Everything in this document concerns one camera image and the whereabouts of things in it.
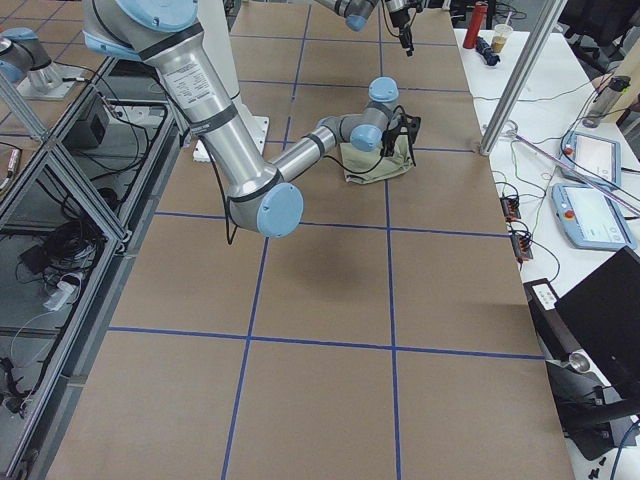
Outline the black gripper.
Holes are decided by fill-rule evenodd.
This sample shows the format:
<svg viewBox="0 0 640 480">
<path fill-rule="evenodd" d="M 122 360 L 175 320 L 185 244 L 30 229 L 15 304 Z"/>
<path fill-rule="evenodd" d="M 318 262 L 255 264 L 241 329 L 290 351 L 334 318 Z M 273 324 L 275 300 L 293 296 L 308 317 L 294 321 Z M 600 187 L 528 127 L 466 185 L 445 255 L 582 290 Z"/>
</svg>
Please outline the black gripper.
<svg viewBox="0 0 640 480">
<path fill-rule="evenodd" d="M 414 54 L 410 17 L 395 17 L 394 26 L 398 29 L 398 38 L 408 57 Z"/>
<path fill-rule="evenodd" d="M 381 138 L 381 156 L 392 156 L 395 152 L 395 144 L 398 136 L 400 135 L 400 128 L 395 127 L 393 129 L 387 129 L 382 133 Z"/>
</svg>

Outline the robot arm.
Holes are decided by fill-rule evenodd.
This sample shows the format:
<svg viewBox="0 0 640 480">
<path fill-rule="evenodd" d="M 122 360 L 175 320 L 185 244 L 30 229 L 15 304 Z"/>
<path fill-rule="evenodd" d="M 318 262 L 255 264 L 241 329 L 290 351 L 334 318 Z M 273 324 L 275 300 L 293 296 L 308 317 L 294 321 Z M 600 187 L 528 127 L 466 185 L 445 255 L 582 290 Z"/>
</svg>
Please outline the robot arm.
<svg viewBox="0 0 640 480">
<path fill-rule="evenodd" d="M 399 125 L 390 77 L 369 86 L 360 114 L 326 117 L 272 161 L 262 157 L 216 68 L 231 54 L 220 1 L 85 1 L 86 46 L 153 67 L 191 132 L 228 181 L 225 210 L 238 227 L 284 237 L 300 223 L 304 200 L 293 179 L 342 143 L 370 152 Z"/>
<path fill-rule="evenodd" d="M 389 34 L 397 38 L 408 57 L 414 54 L 412 24 L 425 8 L 424 1 L 410 0 L 318 0 L 317 3 L 345 19 L 353 31 L 362 30 L 373 11 L 381 5 L 382 16 Z"/>
</svg>

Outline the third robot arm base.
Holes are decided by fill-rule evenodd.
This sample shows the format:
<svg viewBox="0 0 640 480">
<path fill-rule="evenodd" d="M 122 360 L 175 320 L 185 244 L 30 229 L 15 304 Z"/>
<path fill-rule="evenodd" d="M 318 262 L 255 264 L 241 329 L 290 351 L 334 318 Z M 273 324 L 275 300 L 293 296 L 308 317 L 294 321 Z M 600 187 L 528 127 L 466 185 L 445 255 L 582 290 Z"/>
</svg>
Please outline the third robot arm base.
<svg viewBox="0 0 640 480">
<path fill-rule="evenodd" d="M 26 27 L 1 32 L 1 73 L 29 100 L 64 100 L 85 83 L 86 69 L 55 62 L 36 33 Z"/>
</svg>

